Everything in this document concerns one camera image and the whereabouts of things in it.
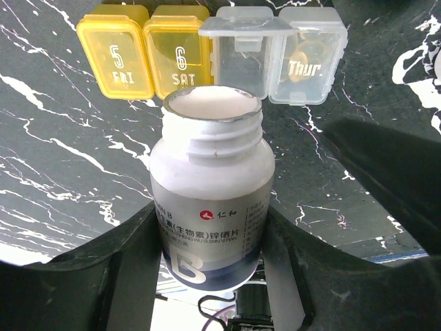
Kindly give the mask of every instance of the black marble surface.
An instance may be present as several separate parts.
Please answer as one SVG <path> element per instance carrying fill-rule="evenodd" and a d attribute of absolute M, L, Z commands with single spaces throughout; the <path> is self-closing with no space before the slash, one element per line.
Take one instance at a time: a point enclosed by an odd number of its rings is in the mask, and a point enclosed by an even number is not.
<path fill-rule="evenodd" d="M 20 248 L 54 257 L 120 224 L 151 199 L 149 153 L 161 102 L 106 99 L 75 25 L 98 0 L 0 2 L 0 259 Z M 420 246 L 320 143 L 341 117 L 441 141 L 441 3 L 421 1 L 156 1 L 207 6 L 334 6 L 349 31 L 321 106 L 264 102 L 276 174 L 271 203 L 302 229 L 363 258 Z"/>

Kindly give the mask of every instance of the bottle mouth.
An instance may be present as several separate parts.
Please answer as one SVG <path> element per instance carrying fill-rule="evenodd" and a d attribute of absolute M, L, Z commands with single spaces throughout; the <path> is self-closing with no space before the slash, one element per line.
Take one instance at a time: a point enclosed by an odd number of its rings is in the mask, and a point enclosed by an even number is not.
<path fill-rule="evenodd" d="M 261 110 L 259 98 L 229 86 L 183 88 L 163 101 L 164 114 L 199 121 L 233 122 L 252 117 Z"/>

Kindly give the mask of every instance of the yellow pill compartment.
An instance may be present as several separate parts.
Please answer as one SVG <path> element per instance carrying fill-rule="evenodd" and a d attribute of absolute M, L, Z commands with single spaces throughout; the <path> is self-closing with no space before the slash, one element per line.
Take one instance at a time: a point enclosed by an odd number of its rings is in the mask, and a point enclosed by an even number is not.
<path fill-rule="evenodd" d="M 159 6 L 143 34 L 156 95 L 164 99 L 181 88 L 213 84 L 210 41 L 198 35 L 209 17 L 203 6 Z"/>
<path fill-rule="evenodd" d="M 141 5 L 99 5 L 78 23 L 76 33 L 106 97 L 154 96 L 142 35 L 148 19 Z"/>

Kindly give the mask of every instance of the bottle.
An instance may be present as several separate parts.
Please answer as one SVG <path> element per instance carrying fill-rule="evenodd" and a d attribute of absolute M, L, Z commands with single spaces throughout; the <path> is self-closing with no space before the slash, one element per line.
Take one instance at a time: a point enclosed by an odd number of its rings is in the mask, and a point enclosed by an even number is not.
<path fill-rule="evenodd" d="M 262 103 L 199 86 L 169 94 L 162 111 L 150 175 L 167 268 L 193 289 L 234 290 L 258 264 L 274 174 Z"/>

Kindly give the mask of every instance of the red logo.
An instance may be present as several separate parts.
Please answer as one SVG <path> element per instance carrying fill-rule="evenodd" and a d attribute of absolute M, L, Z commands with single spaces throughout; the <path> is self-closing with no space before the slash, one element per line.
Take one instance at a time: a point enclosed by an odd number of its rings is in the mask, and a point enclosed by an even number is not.
<path fill-rule="evenodd" d="M 213 213 L 210 212 L 209 210 L 203 210 L 203 211 L 199 214 L 199 216 L 201 217 L 201 219 L 204 219 L 204 220 L 206 220 L 206 221 L 208 221 L 208 220 L 214 218 Z"/>

